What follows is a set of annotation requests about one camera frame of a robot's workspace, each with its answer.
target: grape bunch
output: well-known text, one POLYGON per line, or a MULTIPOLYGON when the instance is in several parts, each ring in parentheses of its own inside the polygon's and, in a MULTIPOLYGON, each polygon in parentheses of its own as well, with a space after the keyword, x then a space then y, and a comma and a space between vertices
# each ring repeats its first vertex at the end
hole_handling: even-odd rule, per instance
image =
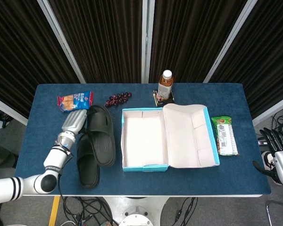
POLYGON ((105 107, 117 106, 119 104, 122 105, 123 103, 127 102, 130 97, 132 97, 132 93, 118 93, 112 97, 109 97, 109 100, 105 102, 105 107))

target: blue snack package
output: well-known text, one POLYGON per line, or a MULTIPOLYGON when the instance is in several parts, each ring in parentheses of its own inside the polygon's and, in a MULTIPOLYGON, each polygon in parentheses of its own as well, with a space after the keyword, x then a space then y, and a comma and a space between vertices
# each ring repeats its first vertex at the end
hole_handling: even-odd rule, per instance
POLYGON ((75 93, 58 97, 58 106, 63 112, 71 112, 78 109, 89 109, 93 101, 93 92, 75 93))

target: blue table surface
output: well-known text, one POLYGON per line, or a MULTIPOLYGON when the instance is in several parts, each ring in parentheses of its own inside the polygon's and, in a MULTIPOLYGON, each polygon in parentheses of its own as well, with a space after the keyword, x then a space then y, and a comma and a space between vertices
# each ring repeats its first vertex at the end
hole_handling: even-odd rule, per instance
MULTIPOLYGON (((61 190, 65 195, 251 195, 271 192, 266 176, 252 165, 262 162, 255 130, 241 84, 176 83, 173 85, 178 105, 202 104, 210 117, 229 115, 239 156, 220 156, 220 165, 202 169, 175 169, 166 172, 123 172, 121 140, 122 108, 155 107, 153 90, 157 84, 42 84, 33 100, 25 137, 19 156, 16 176, 27 178, 44 172, 43 161, 54 145, 67 117, 57 106, 57 96, 93 91, 93 104, 105 101, 120 92, 132 92, 124 105, 111 107, 117 159, 109 168, 100 168, 100 182, 92 189, 80 186, 74 158, 65 166, 61 190)), ((58 194, 56 188, 52 194, 58 194)))

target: white bottle cap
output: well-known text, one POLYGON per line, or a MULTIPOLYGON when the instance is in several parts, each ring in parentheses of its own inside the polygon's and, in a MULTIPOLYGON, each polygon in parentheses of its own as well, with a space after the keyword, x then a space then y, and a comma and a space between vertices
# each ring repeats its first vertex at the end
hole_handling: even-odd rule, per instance
POLYGON ((170 70, 165 70, 163 73, 162 73, 162 77, 165 79, 165 80, 169 80, 171 77, 172 77, 172 72, 170 70))

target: black slipper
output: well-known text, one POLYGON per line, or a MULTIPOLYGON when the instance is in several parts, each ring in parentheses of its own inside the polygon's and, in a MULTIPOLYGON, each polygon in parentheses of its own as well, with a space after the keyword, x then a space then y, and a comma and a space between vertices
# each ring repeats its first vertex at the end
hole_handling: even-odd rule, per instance
POLYGON ((112 166, 116 151, 110 113, 106 108, 97 105, 93 105, 89 110, 87 132, 95 159, 99 166, 112 166))
POLYGON ((92 188, 99 183, 99 166, 95 160, 88 134, 83 134, 77 145, 77 168, 83 187, 92 188))

